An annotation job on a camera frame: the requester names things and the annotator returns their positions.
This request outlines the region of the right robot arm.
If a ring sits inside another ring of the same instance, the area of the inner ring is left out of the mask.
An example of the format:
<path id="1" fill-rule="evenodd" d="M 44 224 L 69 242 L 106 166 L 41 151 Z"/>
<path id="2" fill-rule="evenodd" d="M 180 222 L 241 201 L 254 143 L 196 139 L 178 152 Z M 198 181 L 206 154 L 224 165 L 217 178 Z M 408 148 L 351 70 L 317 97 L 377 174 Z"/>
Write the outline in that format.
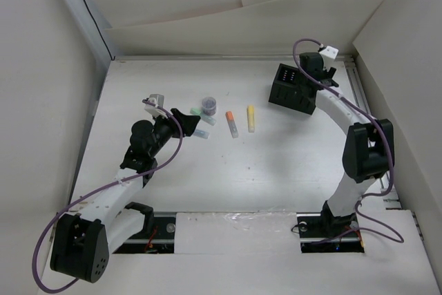
<path id="1" fill-rule="evenodd" d="M 315 222 L 315 236 L 324 241 L 347 235 L 353 228 L 368 189 L 394 168 L 394 129 L 389 120 L 377 120 L 349 101 L 333 76 L 336 49 L 302 53 L 295 60 L 304 75 L 302 89 L 314 99 L 346 135 L 344 174 L 334 194 L 325 201 Z"/>

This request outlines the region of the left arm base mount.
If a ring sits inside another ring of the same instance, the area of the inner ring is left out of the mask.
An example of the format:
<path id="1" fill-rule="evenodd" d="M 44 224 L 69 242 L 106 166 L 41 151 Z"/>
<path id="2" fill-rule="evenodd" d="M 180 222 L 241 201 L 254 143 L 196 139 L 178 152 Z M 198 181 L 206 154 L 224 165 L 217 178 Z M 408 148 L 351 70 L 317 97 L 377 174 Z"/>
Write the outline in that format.
<path id="1" fill-rule="evenodd" d="M 175 214 L 155 214 L 149 234 L 134 235 L 124 242 L 115 254 L 173 254 L 175 249 Z"/>

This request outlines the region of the yellow highlighter pen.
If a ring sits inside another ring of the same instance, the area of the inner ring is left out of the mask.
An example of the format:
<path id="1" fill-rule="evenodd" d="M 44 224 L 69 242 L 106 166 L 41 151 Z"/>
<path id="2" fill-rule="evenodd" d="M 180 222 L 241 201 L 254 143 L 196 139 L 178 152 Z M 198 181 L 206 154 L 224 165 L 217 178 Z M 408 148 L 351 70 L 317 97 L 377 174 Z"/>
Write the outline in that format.
<path id="1" fill-rule="evenodd" d="M 250 133 L 254 133 L 256 129 L 256 122 L 255 122 L 255 108 L 253 105 L 248 105 L 247 107 L 247 123 L 248 123 L 248 131 Z"/>

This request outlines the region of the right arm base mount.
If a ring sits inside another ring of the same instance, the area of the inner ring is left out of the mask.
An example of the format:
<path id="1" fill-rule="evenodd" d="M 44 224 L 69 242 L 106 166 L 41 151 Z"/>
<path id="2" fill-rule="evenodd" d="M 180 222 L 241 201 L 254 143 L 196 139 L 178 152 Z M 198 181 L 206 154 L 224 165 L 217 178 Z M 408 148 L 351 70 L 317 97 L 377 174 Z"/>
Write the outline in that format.
<path id="1" fill-rule="evenodd" d="M 291 232 L 300 238 L 303 254 L 364 253 L 356 215 L 326 221 L 319 213 L 300 213 Z"/>

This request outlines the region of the clear jar of paper clips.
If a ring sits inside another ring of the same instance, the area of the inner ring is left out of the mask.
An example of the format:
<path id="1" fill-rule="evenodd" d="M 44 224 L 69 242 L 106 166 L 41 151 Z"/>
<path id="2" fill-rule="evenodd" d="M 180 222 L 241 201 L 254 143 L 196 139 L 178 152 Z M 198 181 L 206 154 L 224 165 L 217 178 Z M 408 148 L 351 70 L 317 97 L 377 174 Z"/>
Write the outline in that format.
<path id="1" fill-rule="evenodd" d="M 213 97 L 205 97 L 201 101 L 202 112 L 205 115 L 213 116 L 217 111 L 217 102 Z"/>

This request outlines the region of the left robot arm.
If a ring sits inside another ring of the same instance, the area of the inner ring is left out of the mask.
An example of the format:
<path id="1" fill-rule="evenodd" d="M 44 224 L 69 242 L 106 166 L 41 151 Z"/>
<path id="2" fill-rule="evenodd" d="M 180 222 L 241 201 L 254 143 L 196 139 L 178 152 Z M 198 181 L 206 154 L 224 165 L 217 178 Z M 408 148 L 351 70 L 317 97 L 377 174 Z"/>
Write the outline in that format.
<path id="1" fill-rule="evenodd" d="M 131 128 L 130 145 L 110 187 L 94 194 L 92 202 L 75 214 L 64 213 L 56 226 L 50 258 L 53 271 L 98 281 L 110 255 L 131 236 L 149 236 L 154 228 L 153 208 L 132 201 L 159 168 L 156 155 L 171 139 L 193 135 L 200 121 L 176 108 L 158 111 L 153 120 Z"/>

